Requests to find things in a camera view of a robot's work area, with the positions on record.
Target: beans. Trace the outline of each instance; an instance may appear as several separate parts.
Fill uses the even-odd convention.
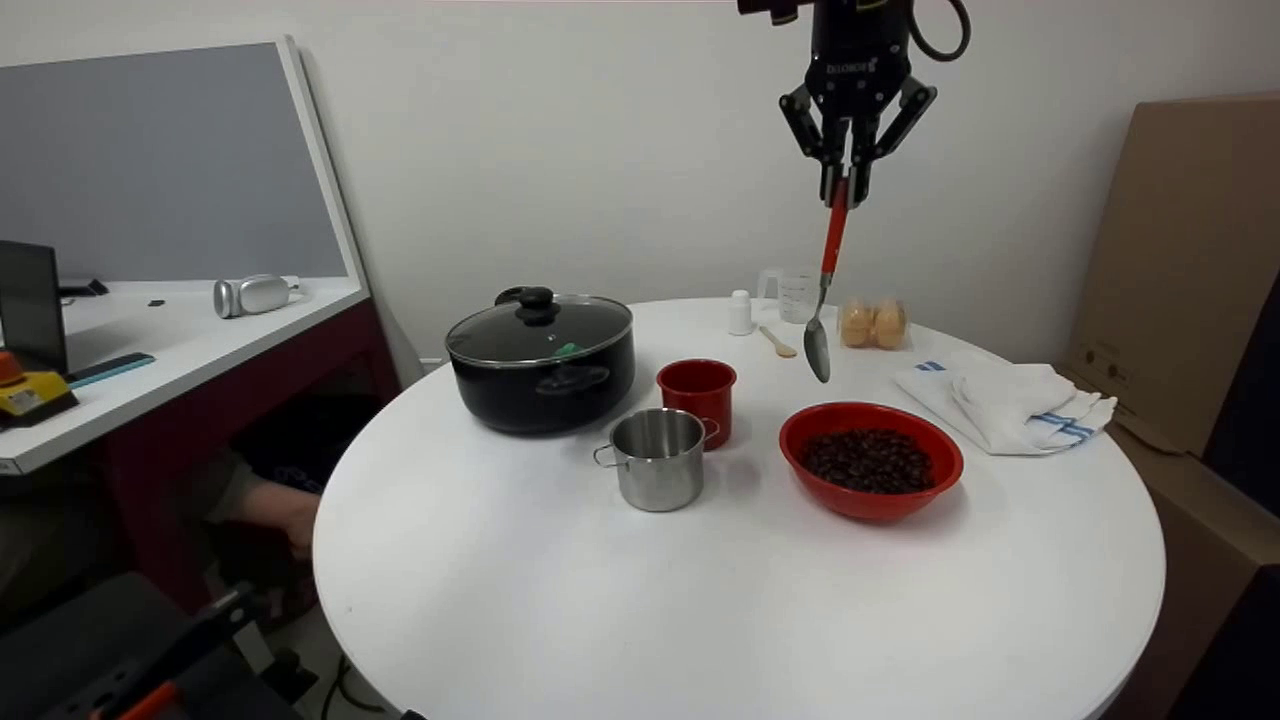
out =
[[[925,492],[931,488],[925,449],[905,430],[832,430],[817,437],[799,463],[858,492]]]

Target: spoon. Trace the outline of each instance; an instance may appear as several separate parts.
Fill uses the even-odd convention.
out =
[[[848,217],[848,181],[840,175],[836,181],[832,221],[827,221],[827,245],[824,245],[824,277],[817,284],[817,305],[811,305],[811,316],[804,322],[804,361],[809,361],[809,367],[811,367],[811,377],[820,384],[832,381],[827,329],[824,329],[820,311],[827,305],[827,286],[832,286],[832,277],[836,277],[840,239],[845,239],[845,217]]]
[[[756,322],[756,333],[773,345],[773,351],[776,351],[780,361],[791,361],[791,357],[797,357],[797,346],[784,345],[780,336],[773,336],[773,329]]]

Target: gray wall panel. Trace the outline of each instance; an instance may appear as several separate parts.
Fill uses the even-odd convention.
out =
[[[65,277],[344,277],[273,42],[0,69],[0,237]]]

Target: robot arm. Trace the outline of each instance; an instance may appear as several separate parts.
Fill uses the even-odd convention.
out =
[[[773,11],[773,24],[797,18],[809,0],[736,0],[747,11]],[[937,53],[915,26],[915,0],[811,0],[811,65],[804,84],[780,98],[799,151],[817,157],[824,202],[848,188],[848,206],[867,196],[872,165],[915,129],[937,98],[937,88],[911,74],[909,42],[948,65],[969,48],[963,0],[952,0],[962,15],[962,48]]]

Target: cardboard box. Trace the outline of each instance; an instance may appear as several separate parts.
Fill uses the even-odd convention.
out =
[[[1112,437],[1168,544],[1158,634],[1107,716],[1168,716],[1280,514],[1203,463],[1280,273],[1280,96],[1142,105],[1063,372],[1120,395]]]
[[[1135,106],[1063,372],[1151,449],[1210,449],[1280,267],[1276,188],[1276,96]]]
[[[1265,562],[1280,562],[1280,521],[1193,455],[1149,449],[1112,429],[1144,475],[1168,546],[1158,634],[1112,705],[1112,720],[1168,716],[1203,649]]]

